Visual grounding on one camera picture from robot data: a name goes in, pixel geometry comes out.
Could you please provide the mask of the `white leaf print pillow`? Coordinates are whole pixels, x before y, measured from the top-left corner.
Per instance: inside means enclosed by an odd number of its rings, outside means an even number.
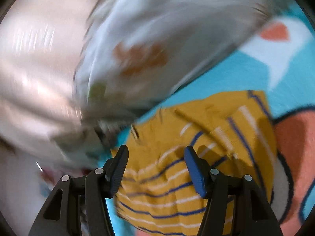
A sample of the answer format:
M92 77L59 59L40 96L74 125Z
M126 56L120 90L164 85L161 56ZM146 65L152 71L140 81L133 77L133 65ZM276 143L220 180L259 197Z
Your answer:
M92 165L137 118L236 50L290 0L98 0L73 77L79 124L53 141Z

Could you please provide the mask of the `yellow striped knit sweater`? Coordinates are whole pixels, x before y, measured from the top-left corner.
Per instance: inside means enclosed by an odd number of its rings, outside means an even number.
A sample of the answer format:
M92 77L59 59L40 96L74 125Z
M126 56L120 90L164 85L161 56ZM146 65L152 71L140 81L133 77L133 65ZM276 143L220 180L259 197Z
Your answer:
M196 235L208 170L251 176L271 199L277 148L264 92L221 92L131 126L117 214L151 235Z

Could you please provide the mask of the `turquoise star fleece blanket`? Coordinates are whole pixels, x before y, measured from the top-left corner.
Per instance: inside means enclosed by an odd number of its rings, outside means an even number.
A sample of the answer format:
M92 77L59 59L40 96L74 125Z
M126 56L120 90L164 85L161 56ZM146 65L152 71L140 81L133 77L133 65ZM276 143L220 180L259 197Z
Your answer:
M166 108L221 91L266 92L280 141L273 209L293 235L314 205L314 20L292 3L279 16L285 43L253 37L241 49L158 106Z

